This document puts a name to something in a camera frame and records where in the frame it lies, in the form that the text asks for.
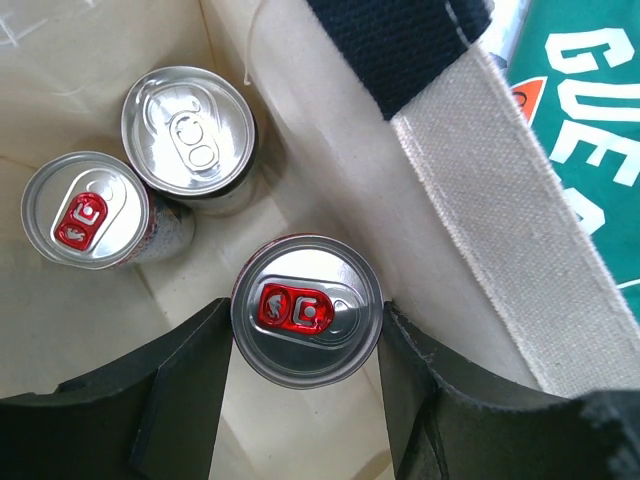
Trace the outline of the green jersey shirt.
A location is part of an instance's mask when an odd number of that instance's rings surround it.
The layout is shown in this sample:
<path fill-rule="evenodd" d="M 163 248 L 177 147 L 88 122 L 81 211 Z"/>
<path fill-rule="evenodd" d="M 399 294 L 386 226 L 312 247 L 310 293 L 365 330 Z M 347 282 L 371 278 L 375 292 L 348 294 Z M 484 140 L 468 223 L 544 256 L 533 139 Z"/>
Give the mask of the green jersey shirt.
<path fill-rule="evenodd" d="M 639 312 L 639 4 L 534 1 L 507 78 L 541 78 L 530 125 L 581 227 Z"/>

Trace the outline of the beige canvas bag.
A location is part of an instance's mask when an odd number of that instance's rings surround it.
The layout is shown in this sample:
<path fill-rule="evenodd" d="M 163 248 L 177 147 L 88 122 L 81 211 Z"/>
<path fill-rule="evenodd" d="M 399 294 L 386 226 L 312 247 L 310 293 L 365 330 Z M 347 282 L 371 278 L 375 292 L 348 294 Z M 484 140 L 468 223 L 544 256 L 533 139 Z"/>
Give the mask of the beige canvas bag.
<path fill-rule="evenodd" d="M 530 125 L 541 78 L 507 78 L 534 1 L 5 1 L 1 5 L 1 401 L 50 394 L 230 301 L 263 245 L 317 234 L 359 252 L 422 332 L 561 398 L 639 393 L 632 313 Z M 251 203 L 211 215 L 154 190 L 121 139 L 146 73 L 193 66 L 248 102 Z M 30 243 L 24 189 L 95 151 L 190 208 L 164 260 L 86 270 Z M 348 378 L 259 375 L 233 328 L 205 479 L 398 479 L 378 343 Z"/>

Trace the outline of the silver can red tab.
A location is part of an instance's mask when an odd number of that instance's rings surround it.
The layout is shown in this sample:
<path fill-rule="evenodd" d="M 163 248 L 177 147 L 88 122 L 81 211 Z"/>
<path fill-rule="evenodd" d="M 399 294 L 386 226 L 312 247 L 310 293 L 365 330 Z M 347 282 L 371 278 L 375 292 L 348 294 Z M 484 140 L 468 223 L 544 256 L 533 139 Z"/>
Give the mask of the silver can red tab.
<path fill-rule="evenodd" d="M 123 161 L 72 152 L 28 181 L 21 220 L 46 259 L 86 270 L 164 260 L 195 236 L 192 210 L 153 192 Z"/>

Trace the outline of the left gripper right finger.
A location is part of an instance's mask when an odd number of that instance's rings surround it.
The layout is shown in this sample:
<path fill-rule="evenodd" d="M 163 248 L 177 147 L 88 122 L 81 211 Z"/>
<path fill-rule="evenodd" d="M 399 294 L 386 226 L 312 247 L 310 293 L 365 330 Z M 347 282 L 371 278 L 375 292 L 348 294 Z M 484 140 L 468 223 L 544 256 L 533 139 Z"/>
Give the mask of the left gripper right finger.
<path fill-rule="evenodd" d="M 379 370 L 398 479 L 636 479 L 639 393 L 561 398 L 500 377 L 384 306 Z"/>

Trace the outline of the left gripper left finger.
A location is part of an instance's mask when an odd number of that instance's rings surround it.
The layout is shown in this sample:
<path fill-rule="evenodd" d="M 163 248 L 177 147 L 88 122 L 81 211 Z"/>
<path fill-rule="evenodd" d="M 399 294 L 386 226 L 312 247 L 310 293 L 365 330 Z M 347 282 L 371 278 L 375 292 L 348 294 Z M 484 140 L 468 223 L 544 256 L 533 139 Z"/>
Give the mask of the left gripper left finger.
<path fill-rule="evenodd" d="M 207 478 L 231 347 L 220 298 L 50 394 L 2 399 L 2 478 Z"/>

